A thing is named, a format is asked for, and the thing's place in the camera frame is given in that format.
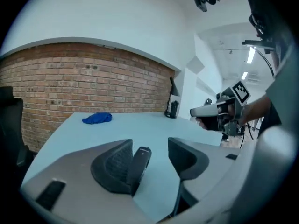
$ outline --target white table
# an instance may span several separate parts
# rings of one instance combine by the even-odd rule
[[[109,123],[87,125],[92,113],[73,113],[47,140],[31,164],[23,184],[58,158],[104,143],[133,139],[133,153],[140,146],[152,151],[149,166],[134,201],[153,221],[169,215],[178,194],[179,177],[168,158],[167,139],[176,137],[219,146],[221,133],[207,131],[188,120],[169,119],[162,113],[114,113]]]

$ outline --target blue cloth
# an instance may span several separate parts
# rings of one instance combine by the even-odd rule
[[[101,113],[92,114],[88,118],[82,119],[82,122],[93,125],[93,124],[99,124],[104,122],[110,122],[111,120],[112,120],[112,114],[101,112]]]

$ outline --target black cable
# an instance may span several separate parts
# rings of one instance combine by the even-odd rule
[[[252,137],[252,135],[251,135],[251,131],[250,131],[250,125],[249,125],[249,122],[247,122],[247,127],[248,127],[249,134],[250,134],[251,138],[254,140],[254,138],[253,138],[253,137]]]
[[[244,137],[245,137],[245,133],[243,134],[243,139],[242,139],[242,143],[241,143],[240,148],[242,147],[242,144],[243,144],[243,141],[244,141]]]
[[[267,60],[267,58],[258,50],[256,49],[255,47],[252,47],[254,50],[256,50],[256,52],[264,59],[264,61],[266,61],[270,71],[271,71],[271,74],[272,74],[272,77],[274,77],[274,72],[273,72],[273,69],[271,67],[271,64],[270,62]]]

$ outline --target black mesh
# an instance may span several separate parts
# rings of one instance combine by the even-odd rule
[[[126,178],[133,159],[132,146],[132,140],[124,140],[93,160],[91,173],[95,181],[109,192],[130,194],[131,187],[126,183]]]
[[[107,172],[122,182],[126,182],[129,165],[132,161],[132,147],[127,146],[109,157],[105,163]]]

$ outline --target fluorescent light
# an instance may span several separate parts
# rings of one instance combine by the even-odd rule
[[[256,50],[254,50],[252,47],[250,47],[247,64],[251,64],[252,63],[252,59],[254,57],[255,52],[256,52]]]
[[[242,75],[242,80],[245,80],[246,76],[247,76],[248,72],[244,71],[243,75]]]

